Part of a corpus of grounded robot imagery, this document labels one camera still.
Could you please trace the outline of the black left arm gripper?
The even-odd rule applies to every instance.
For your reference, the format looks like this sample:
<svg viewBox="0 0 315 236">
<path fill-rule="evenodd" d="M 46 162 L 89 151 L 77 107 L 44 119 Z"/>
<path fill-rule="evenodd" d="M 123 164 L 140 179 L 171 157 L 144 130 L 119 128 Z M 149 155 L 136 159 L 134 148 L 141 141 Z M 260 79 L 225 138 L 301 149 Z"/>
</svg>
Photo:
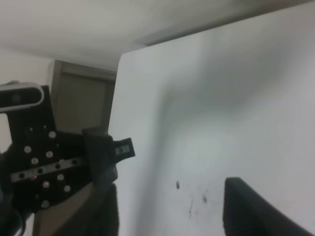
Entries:
<svg viewBox="0 0 315 236">
<path fill-rule="evenodd" d="M 117 236 L 112 182 L 118 178 L 116 165 L 135 156 L 132 139 L 115 141 L 102 127 L 84 129 L 83 136 L 58 131 L 49 88 L 42 88 L 45 97 L 38 106 L 4 113 L 12 139 L 4 155 L 13 207 L 41 210 L 34 216 L 34 236 Z M 92 180 L 112 184 L 100 191 Z"/>
</svg>

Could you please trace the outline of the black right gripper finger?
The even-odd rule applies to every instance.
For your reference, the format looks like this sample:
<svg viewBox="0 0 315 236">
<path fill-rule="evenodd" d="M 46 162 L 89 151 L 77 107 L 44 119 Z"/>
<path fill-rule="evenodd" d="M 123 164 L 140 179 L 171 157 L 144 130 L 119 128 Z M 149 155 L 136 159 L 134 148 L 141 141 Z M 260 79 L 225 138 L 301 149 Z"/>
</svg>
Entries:
<svg viewBox="0 0 315 236">
<path fill-rule="evenodd" d="M 311 236 L 239 177 L 224 182 L 223 228 L 227 236 Z"/>
</svg>

